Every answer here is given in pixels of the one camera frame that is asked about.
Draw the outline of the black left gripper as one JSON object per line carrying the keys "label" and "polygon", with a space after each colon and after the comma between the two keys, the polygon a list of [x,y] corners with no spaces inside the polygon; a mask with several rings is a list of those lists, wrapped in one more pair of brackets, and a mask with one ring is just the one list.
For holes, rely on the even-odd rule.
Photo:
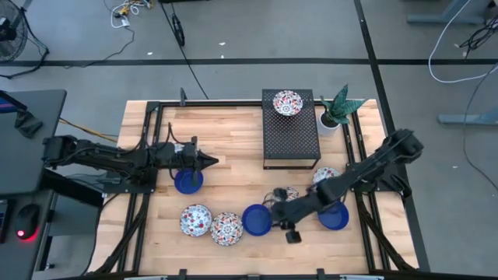
{"label": "black left gripper", "polygon": [[202,150],[197,151],[198,137],[193,136],[190,142],[185,142],[180,153],[181,171],[191,170],[191,186],[198,185],[198,158],[200,160],[200,170],[217,164],[218,159],[205,154]]}

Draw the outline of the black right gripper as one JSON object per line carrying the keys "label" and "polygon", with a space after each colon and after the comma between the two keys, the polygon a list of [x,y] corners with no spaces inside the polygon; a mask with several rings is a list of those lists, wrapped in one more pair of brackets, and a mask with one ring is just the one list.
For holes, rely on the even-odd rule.
{"label": "black right gripper", "polygon": [[289,244],[300,243],[301,236],[296,231],[296,224],[316,211],[316,194],[307,194],[292,201],[276,202],[271,207],[272,226],[286,230]]}

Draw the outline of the blue mini bowl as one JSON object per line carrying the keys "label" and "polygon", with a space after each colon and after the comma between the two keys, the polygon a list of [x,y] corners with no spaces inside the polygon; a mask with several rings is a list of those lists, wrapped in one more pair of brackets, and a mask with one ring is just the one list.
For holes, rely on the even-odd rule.
{"label": "blue mini bowl", "polygon": [[174,186],[182,194],[194,194],[203,185],[203,174],[193,169],[183,169],[174,176]]}
{"label": "blue mini bowl", "polygon": [[317,217],[320,223],[330,230],[344,229],[349,223],[349,211],[340,201],[323,212],[319,212]]}
{"label": "blue mini bowl", "polygon": [[243,212],[242,224],[252,236],[264,236],[272,228],[271,213],[264,205],[250,205]]}

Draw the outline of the floral mini bowl red outside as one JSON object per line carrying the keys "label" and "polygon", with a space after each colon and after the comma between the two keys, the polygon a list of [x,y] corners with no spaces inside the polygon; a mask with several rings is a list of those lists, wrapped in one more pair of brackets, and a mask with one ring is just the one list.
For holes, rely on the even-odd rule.
{"label": "floral mini bowl red outside", "polygon": [[323,179],[328,179],[329,177],[339,177],[341,175],[336,169],[331,167],[320,167],[313,175],[313,184],[317,184]]}
{"label": "floral mini bowl red outside", "polygon": [[209,230],[211,224],[212,213],[204,205],[189,205],[181,213],[180,228],[187,236],[202,236]]}

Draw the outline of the black perforated metal shelf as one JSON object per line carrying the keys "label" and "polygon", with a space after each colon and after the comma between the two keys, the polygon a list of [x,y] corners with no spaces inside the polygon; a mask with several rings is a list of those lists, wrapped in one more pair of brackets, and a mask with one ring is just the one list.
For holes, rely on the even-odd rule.
{"label": "black perforated metal shelf", "polygon": [[[277,92],[292,90],[303,99],[303,108],[286,117],[272,105]],[[310,89],[263,89],[261,97],[263,168],[265,170],[312,170],[321,159],[315,100]]]}

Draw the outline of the white plant pot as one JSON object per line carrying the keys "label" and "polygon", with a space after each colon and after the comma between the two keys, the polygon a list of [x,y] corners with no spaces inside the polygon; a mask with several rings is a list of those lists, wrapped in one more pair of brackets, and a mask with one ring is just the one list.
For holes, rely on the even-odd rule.
{"label": "white plant pot", "polygon": [[329,136],[335,133],[335,131],[340,127],[340,123],[331,121],[327,117],[326,112],[322,112],[320,117],[317,119],[317,131],[319,135]]}

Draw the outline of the black desk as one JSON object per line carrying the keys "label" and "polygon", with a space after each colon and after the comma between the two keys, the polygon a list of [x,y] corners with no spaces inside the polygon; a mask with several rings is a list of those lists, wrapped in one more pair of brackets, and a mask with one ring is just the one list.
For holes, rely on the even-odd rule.
{"label": "black desk", "polygon": [[15,129],[17,112],[0,114],[0,196],[38,188],[44,171],[43,140],[54,135],[67,95],[63,89],[7,93],[25,104],[43,127],[33,138],[25,138]]}

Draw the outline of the small black device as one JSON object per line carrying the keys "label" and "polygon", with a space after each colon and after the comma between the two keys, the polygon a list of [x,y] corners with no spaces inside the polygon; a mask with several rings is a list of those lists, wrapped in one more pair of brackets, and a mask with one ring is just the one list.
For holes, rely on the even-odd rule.
{"label": "small black device", "polygon": [[29,111],[19,110],[16,113],[15,129],[25,138],[33,138],[43,127],[43,122]]}

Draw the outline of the black computer mouse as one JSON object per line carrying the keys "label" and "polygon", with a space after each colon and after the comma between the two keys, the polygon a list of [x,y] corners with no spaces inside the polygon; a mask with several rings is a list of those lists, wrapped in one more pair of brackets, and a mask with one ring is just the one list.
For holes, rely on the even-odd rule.
{"label": "black computer mouse", "polygon": [[15,218],[15,232],[20,240],[28,240],[37,231],[40,206],[28,204],[22,207]]}

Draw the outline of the black monitor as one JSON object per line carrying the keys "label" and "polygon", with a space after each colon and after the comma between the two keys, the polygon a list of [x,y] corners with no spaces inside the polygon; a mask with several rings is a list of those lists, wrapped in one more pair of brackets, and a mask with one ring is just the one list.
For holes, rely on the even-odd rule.
{"label": "black monitor", "polygon": [[26,111],[27,106],[11,97],[6,91],[0,90],[0,114]]}

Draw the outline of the grey desk foot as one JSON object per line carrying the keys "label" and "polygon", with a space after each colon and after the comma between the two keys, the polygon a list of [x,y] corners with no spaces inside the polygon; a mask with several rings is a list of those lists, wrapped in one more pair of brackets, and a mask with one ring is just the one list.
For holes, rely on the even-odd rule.
{"label": "grey desk foot", "polygon": [[498,126],[498,107],[481,114],[439,114],[437,121],[441,124]]}
{"label": "grey desk foot", "polygon": [[486,14],[493,0],[450,0],[442,12],[408,14],[411,24],[457,24],[479,25],[486,21]]}

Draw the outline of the dark grey side desk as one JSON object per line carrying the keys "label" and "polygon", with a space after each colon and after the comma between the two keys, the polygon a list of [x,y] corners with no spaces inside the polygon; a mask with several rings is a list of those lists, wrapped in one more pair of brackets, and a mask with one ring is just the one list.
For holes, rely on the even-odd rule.
{"label": "dark grey side desk", "polygon": [[[53,201],[52,191],[0,197],[0,280],[31,280],[33,273],[40,270]],[[38,227],[33,237],[20,240],[15,232],[15,218],[28,204],[40,206]]]}

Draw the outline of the black floor fan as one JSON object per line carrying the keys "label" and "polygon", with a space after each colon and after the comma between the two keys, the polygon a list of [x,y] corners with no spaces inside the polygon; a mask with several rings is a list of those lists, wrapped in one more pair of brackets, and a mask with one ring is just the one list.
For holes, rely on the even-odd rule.
{"label": "black floor fan", "polygon": [[40,60],[30,69],[10,75],[0,74],[0,78],[14,79],[37,71],[50,54],[49,48],[32,31],[26,17],[27,9],[33,0],[23,0],[17,5],[13,0],[0,0],[0,66],[14,62],[30,42],[37,47]]}

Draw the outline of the black aluminium table frame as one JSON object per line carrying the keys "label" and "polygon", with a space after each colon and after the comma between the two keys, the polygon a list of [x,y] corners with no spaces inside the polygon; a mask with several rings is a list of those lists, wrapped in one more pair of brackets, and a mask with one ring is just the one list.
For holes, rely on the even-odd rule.
{"label": "black aluminium table frame", "polygon": [[[158,187],[149,199],[140,275],[310,275],[317,268],[327,274],[368,272],[356,199],[349,193],[345,204],[349,223],[339,231],[324,228],[313,214],[296,229],[303,241],[288,244],[285,232],[272,229],[264,236],[245,232],[233,246],[216,244],[209,233],[201,237],[183,234],[182,211],[189,205],[207,206],[214,216],[233,212],[239,216],[249,205],[263,202],[275,187],[294,187],[303,194],[312,183],[314,170],[329,166],[339,172],[349,163],[342,129],[332,136],[319,136],[321,159],[312,170],[263,170],[261,105],[254,101],[205,101],[203,106],[164,108],[160,139],[167,123],[181,141],[198,136],[201,150],[219,159],[203,171],[204,184],[195,194],[179,193],[168,171],[158,174]],[[421,268],[399,194],[377,192],[376,201],[384,234],[415,268]],[[95,271],[110,256],[121,238],[130,195],[121,194],[103,210],[96,249],[89,266]]]}

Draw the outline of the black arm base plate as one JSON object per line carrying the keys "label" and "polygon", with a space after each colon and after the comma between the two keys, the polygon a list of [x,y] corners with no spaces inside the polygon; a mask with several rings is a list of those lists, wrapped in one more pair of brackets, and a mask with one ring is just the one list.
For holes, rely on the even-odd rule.
{"label": "black arm base plate", "polygon": [[384,172],[372,181],[366,183],[356,183],[349,188],[351,191],[359,191],[362,193],[370,193],[375,191],[393,191],[399,194],[410,195],[411,187],[404,180],[399,172],[398,166],[395,164],[389,165]]}
{"label": "black arm base plate", "polygon": [[109,194],[151,194],[156,189],[158,171],[147,169],[136,175],[107,171],[104,178],[97,181],[103,185],[103,193]]}

